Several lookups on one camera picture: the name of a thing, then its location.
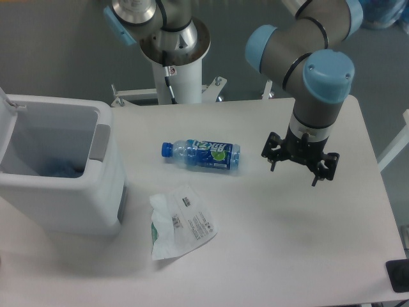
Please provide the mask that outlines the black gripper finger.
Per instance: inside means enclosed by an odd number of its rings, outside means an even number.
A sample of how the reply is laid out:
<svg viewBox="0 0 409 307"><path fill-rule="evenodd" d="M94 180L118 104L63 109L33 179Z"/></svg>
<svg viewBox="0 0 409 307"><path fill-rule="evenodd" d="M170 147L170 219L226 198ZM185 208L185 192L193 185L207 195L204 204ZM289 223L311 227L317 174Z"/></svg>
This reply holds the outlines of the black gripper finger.
<svg viewBox="0 0 409 307"><path fill-rule="evenodd" d="M261 156L266 158L271 164L270 171L274 171L277 162L288 159L288 151L286 150L285 145L285 140L281 139L278 134L275 132L269 134Z"/></svg>
<svg viewBox="0 0 409 307"><path fill-rule="evenodd" d="M312 186L315 187L318 181L334 179L340 155L335 152L322 153L319 161L313 161L309 170L314 174Z"/></svg>

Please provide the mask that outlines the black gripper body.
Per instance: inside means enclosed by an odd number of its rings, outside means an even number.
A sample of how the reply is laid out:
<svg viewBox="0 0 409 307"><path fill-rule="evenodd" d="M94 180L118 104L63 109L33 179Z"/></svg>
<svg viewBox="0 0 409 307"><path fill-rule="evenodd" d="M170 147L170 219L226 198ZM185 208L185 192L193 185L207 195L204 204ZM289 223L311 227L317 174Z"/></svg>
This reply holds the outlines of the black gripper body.
<svg viewBox="0 0 409 307"><path fill-rule="evenodd" d="M282 143L282 159L307 167L324 166L329 158L324 152L328 138L329 127L319 129L291 123Z"/></svg>

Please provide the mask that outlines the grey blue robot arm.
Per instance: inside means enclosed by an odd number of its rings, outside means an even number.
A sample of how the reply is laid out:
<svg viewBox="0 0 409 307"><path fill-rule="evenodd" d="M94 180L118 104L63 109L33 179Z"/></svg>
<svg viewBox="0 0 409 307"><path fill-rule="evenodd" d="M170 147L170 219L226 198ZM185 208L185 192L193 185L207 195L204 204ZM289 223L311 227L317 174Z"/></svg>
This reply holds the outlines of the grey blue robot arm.
<svg viewBox="0 0 409 307"><path fill-rule="evenodd" d="M325 153L330 131L350 93L355 67L334 46L362 24L358 1L286 1L295 23L287 30L257 28L245 46L249 65L279 84L295 100L284 138L271 133L262 156L271 165L292 161L314 180L332 180L338 153ZM138 44L151 61L160 104L203 101L200 65L210 48L206 26L192 15L190 1L113 1L104 17L126 45Z"/></svg>

